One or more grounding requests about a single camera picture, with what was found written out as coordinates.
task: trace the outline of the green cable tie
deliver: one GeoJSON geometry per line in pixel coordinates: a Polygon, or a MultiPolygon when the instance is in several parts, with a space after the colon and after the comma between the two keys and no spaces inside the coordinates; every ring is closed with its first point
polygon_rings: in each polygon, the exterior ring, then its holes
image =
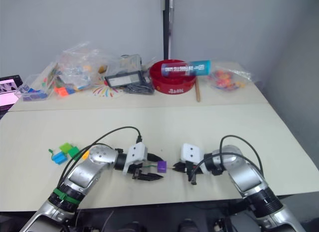
{"type": "Polygon", "coordinates": [[[53,157],[53,151],[52,151],[51,149],[49,149],[49,152],[51,153],[51,160],[53,160],[53,159],[52,159],[52,157],[53,157]]]}
{"type": "Polygon", "coordinates": [[[61,200],[63,200],[63,201],[68,201],[68,202],[71,202],[71,203],[76,204],[76,205],[79,205],[79,204],[81,203],[80,201],[78,201],[78,200],[76,200],[76,199],[74,199],[74,198],[68,196],[66,193],[60,191],[58,188],[55,188],[55,189],[53,190],[53,192],[54,192],[55,194],[57,194],[57,195],[59,196],[59,198],[60,198],[61,200]]]}
{"type": "Polygon", "coordinates": [[[143,166],[143,168],[148,168],[148,167],[157,167],[157,166],[156,165],[143,166]]]}

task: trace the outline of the green block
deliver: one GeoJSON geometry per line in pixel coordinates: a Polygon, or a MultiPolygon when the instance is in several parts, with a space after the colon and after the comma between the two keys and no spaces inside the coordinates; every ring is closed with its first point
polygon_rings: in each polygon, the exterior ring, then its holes
{"type": "MultiPolygon", "coordinates": [[[[71,156],[71,158],[73,158],[77,153],[79,152],[79,149],[75,146],[73,147],[71,150],[69,150],[69,155],[71,156]]],[[[81,154],[77,155],[76,157],[74,157],[74,159],[78,159],[81,156],[81,154]]]]}
{"type": "Polygon", "coordinates": [[[69,150],[72,149],[72,146],[69,143],[65,143],[62,146],[60,146],[59,148],[64,154],[68,154],[69,150]]]}

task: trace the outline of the bag of colorful pieces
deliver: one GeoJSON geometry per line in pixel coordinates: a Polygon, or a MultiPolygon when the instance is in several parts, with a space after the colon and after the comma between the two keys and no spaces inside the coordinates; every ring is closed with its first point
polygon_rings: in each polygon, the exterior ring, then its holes
{"type": "Polygon", "coordinates": [[[54,91],[67,96],[91,88],[99,73],[107,69],[107,63],[118,60],[114,56],[90,49],[88,42],[63,51],[58,59],[54,91]]]}
{"type": "Polygon", "coordinates": [[[23,101],[45,100],[51,95],[55,80],[55,63],[48,65],[41,74],[30,75],[14,93],[23,101]]]}
{"type": "Polygon", "coordinates": [[[233,70],[215,65],[211,68],[206,80],[213,88],[234,91],[244,88],[249,81],[252,81],[252,74],[244,70],[233,70]]]}

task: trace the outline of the gray wall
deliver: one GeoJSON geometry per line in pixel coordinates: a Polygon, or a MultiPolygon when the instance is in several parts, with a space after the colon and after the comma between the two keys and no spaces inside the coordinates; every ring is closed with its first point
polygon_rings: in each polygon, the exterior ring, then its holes
{"type": "Polygon", "coordinates": [[[237,61],[265,80],[312,0],[175,0],[171,57],[237,61]]]}
{"type": "Polygon", "coordinates": [[[82,41],[115,54],[163,57],[160,0],[0,0],[3,76],[37,74],[82,41]]]}
{"type": "MultiPolygon", "coordinates": [[[[285,49],[265,96],[319,168],[319,0],[314,0],[285,49]]],[[[302,221],[319,216],[319,193],[292,196],[284,202],[302,221]]]]}

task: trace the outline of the black pole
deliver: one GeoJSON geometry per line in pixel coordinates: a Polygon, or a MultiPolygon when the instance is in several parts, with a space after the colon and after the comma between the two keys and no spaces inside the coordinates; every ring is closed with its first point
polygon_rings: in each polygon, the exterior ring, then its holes
{"type": "Polygon", "coordinates": [[[164,59],[168,59],[169,42],[169,0],[165,0],[165,10],[163,11],[163,42],[164,59]]]}

